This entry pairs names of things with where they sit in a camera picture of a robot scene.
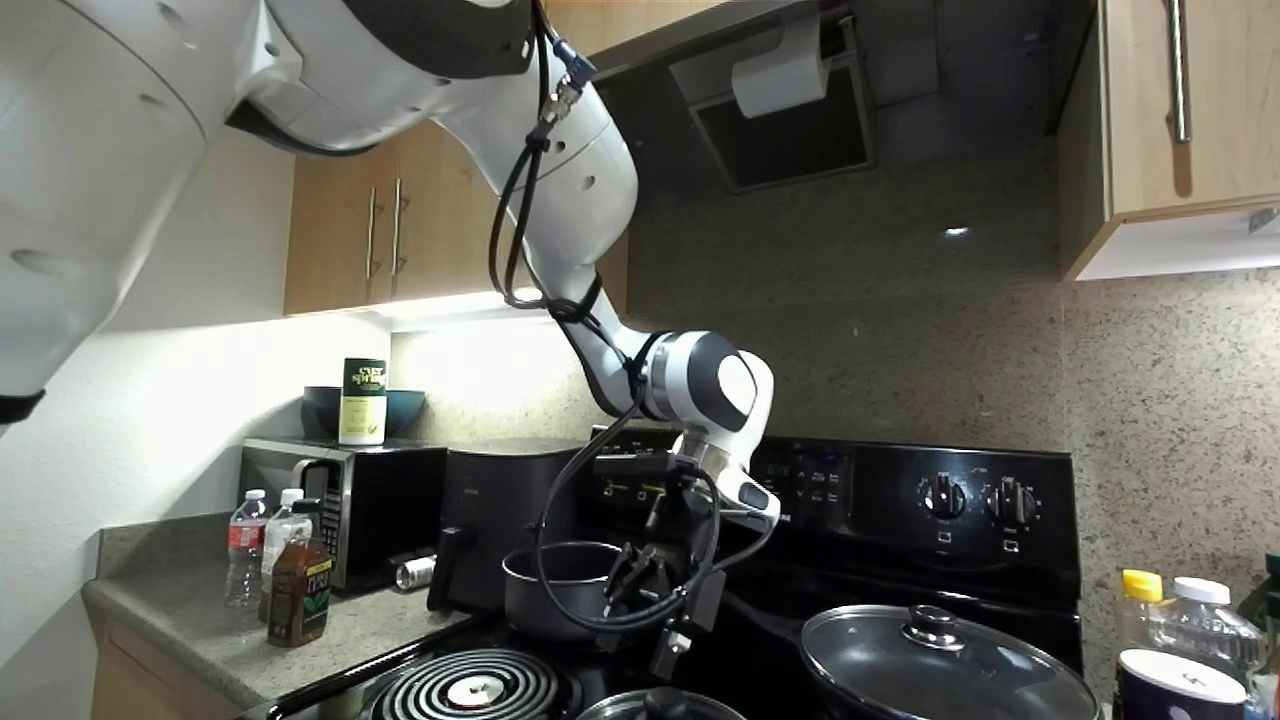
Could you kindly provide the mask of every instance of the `lid handle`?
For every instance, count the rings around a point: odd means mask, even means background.
[[[903,641],[927,653],[945,653],[945,658],[962,658],[965,645],[953,634],[953,614],[935,609],[935,604],[915,604],[911,620],[903,623]]]

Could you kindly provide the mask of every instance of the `gas burner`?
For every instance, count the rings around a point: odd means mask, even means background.
[[[550,718],[557,669],[515,648],[433,658],[378,699],[378,720],[528,720]]]

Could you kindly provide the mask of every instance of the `pot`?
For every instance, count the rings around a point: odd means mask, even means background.
[[[615,543],[599,539],[551,539],[545,543],[545,568],[557,601],[585,620],[604,620],[609,573],[619,560]],[[574,623],[551,609],[537,584],[534,548],[503,555],[503,616],[508,627],[537,641],[591,641],[595,634]]]
[[[1230,673],[1189,658],[1130,648],[1120,653],[1120,707],[1125,720],[1242,720],[1246,685]]]
[[[801,627],[810,673],[851,718],[1101,720],[1086,681],[997,627],[915,604],[846,604]]]
[[[679,688],[637,688],[595,699],[578,720],[749,720],[744,711]]]

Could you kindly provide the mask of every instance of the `pan lid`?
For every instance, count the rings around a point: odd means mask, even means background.
[[[851,707],[886,718],[1093,720],[1086,681],[1035,645],[935,604],[846,604],[801,627],[806,665]]]

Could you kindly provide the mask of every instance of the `cabinet handle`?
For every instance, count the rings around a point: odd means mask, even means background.
[[[1172,139],[1192,146],[1189,0],[1170,0]]]
[[[398,178],[398,200],[394,200],[394,295],[398,295],[399,270],[407,263],[407,258],[399,258],[405,210],[407,210],[407,197],[405,197],[405,179]]]
[[[378,206],[378,197],[369,197],[365,200],[365,284],[361,284],[365,295],[373,294],[373,275],[380,271],[380,262],[378,262],[378,217],[380,217],[380,206]]]

